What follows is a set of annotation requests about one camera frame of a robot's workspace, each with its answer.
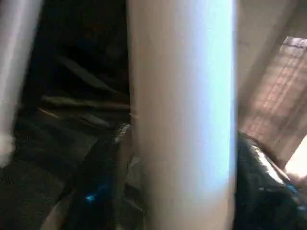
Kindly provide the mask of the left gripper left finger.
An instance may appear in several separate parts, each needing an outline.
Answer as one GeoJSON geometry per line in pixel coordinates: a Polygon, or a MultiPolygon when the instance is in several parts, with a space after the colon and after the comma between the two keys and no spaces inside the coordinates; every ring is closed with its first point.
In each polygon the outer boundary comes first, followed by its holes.
{"type": "Polygon", "coordinates": [[[73,193],[65,217],[67,230],[114,230],[132,154],[121,152],[131,131],[123,123],[97,140],[67,184],[73,193]]]}

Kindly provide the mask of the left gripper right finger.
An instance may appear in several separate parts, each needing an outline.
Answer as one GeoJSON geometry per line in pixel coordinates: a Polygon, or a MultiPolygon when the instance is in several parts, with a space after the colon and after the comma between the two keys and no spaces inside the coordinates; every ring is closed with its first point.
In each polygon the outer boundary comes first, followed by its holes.
{"type": "Polygon", "coordinates": [[[236,230],[305,230],[307,197],[245,134],[237,135],[236,230]]]}

